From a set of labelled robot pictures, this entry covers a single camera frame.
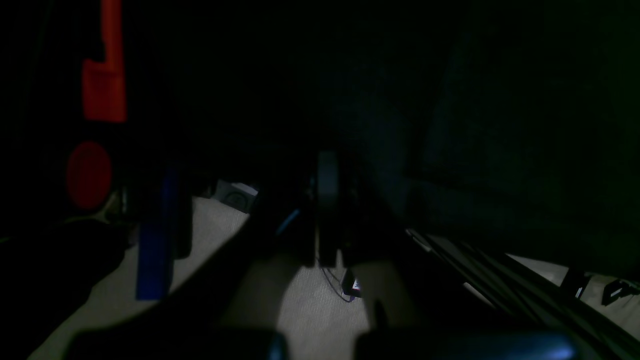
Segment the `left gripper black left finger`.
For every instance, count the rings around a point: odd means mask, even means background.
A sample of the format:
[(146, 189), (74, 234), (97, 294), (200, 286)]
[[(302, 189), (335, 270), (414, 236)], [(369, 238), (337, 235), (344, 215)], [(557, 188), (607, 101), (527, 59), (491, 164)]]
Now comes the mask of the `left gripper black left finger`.
[(288, 360), (277, 330), (302, 266), (294, 233), (309, 192), (292, 180), (261, 187), (238, 232), (170, 296), (130, 320), (80, 333), (67, 360)]

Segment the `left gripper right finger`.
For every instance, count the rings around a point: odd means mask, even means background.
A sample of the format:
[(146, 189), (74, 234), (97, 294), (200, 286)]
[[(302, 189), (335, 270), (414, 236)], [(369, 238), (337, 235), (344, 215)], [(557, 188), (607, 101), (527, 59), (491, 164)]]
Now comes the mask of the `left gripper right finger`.
[(526, 325), (468, 290), (420, 241), (359, 203), (334, 152), (325, 153), (325, 264), (338, 255), (359, 284), (372, 330), (356, 357), (383, 360), (576, 360), (569, 335)]

